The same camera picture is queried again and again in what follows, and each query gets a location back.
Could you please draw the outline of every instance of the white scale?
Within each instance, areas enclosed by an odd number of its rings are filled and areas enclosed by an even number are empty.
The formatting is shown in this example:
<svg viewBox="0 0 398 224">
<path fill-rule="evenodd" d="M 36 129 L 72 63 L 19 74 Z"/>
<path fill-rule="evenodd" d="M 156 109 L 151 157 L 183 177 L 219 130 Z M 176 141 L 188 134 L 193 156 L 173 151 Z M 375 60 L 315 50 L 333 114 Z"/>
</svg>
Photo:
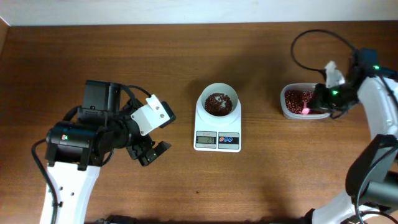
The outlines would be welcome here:
<svg viewBox="0 0 398 224">
<path fill-rule="evenodd" d="M 224 93 L 232 101 L 226 116 L 213 116 L 205 110 L 206 99 L 213 93 Z M 195 113 L 193 148 L 197 151 L 239 152 L 241 150 L 241 102 L 235 90 L 224 83 L 206 87 L 199 96 Z"/>
</svg>

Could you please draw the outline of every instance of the wooden table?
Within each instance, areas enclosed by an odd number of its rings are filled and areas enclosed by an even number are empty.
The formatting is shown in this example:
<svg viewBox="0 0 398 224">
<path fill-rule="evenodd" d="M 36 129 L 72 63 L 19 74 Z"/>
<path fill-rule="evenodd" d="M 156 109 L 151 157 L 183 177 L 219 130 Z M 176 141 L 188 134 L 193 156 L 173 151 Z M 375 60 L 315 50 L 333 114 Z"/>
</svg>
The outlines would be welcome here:
<svg viewBox="0 0 398 224">
<path fill-rule="evenodd" d="M 362 106 L 336 121 L 283 117 L 284 86 L 323 81 L 289 55 L 293 38 L 314 28 L 377 49 L 381 65 L 398 69 L 398 22 L 11 27 L 0 58 L 0 222 L 39 221 L 45 182 L 30 147 L 82 103 L 87 79 L 144 87 L 167 101 L 177 120 L 151 133 L 173 146 L 149 167 L 116 151 L 101 170 L 86 221 L 110 214 L 275 220 L 328 203 L 345 189 L 347 170 L 370 137 Z M 347 71 L 349 49 L 325 34 L 300 40 L 296 53 L 308 66 L 334 60 Z M 193 149 L 195 103 L 214 82 L 231 85 L 241 100 L 240 153 Z M 45 147 L 38 151 L 44 160 Z"/>
</svg>

